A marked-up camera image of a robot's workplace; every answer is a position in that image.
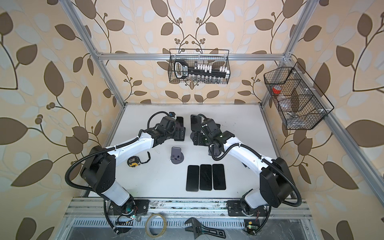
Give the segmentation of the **purple phone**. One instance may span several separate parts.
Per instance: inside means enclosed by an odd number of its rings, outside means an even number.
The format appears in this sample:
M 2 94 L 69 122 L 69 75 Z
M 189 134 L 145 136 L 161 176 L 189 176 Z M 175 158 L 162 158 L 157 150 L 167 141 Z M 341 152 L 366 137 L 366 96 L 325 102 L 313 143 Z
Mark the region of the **purple phone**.
M 198 192 L 199 191 L 199 180 L 200 180 L 200 167 L 196 165 L 188 166 L 186 191 L 187 192 Z

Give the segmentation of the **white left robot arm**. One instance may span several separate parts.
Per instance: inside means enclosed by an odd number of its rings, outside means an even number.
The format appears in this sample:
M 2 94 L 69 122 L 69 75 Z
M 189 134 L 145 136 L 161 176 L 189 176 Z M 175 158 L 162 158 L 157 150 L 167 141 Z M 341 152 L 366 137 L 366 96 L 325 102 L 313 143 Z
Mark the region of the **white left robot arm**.
M 90 154 L 74 162 L 65 174 L 66 183 L 75 189 L 95 192 L 119 207 L 132 204 L 132 195 L 116 180 L 116 167 L 130 157 L 161 145 L 166 140 L 182 142 L 185 139 L 186 128 L 182 117 L 176 117 L 174 112 L 160 111 L 150 119 L 158 114 L 165 114 L 160 123 L 151 128 L 151 121 L 148 121 L 147 128 L 140 130 L 137 137 L 108 148 L 96 147 Z M 70 178 L 72 171 L 81 163 L 84 165 L 80 174 L 88 184 L 87 187 L 75 184 Z

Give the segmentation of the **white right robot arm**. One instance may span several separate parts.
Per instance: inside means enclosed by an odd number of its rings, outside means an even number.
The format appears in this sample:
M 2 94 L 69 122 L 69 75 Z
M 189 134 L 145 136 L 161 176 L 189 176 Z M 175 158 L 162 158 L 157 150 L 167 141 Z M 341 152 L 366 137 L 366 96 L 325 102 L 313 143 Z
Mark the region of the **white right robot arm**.
M 203 114 L 191 115 L 191 128 L 194 134 L 202 138 L 194 141 L 194 144 L 207 146 L 214 161 L 230 155 L 259 176 L 259 187 L 241 198 L 244 212 L 260 206 L 277 208 L 284 204 L 299 207 L 302 204 L 302 196 L 284 159 L 273 159 L 258 153 L 233 133 L 221 131 L 219 124 Z

